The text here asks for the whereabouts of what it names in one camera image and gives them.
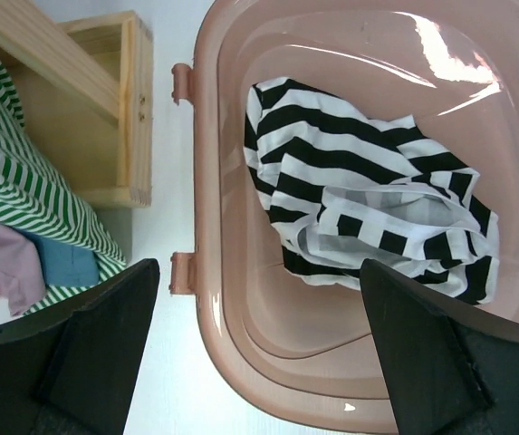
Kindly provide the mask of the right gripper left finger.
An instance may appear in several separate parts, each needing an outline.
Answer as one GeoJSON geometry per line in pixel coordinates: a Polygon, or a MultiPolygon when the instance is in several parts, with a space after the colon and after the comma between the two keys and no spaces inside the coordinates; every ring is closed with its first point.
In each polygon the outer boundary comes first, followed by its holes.
{"type": "Polygon", "coordinates": [[[0,324],[0,434],[123,433],[159,278],[142,260],[0,324]]]}

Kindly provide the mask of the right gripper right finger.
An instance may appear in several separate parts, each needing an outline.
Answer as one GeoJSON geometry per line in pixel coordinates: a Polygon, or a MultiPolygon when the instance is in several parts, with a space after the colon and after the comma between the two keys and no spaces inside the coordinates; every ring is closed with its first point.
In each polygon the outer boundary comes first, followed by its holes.
{"type": "Polygon", "coordinates": [[[519,434],[519,323],[375,260],[360,284],[399,433],[519,434]]]}

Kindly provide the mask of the black white striped tank top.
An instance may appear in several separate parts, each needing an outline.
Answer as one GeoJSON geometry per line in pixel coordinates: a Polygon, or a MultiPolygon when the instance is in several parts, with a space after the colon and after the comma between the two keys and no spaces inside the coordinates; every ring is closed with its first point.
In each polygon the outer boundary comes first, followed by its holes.
{"type": "Polygon", "coordinates": [[[280,77],[248,91],[244,156],[284,268],[307,285],[358,290],[375,260],[471,305],[494,299],[498,217],[480,175],[412,117],[372,120],[280,77]]]}

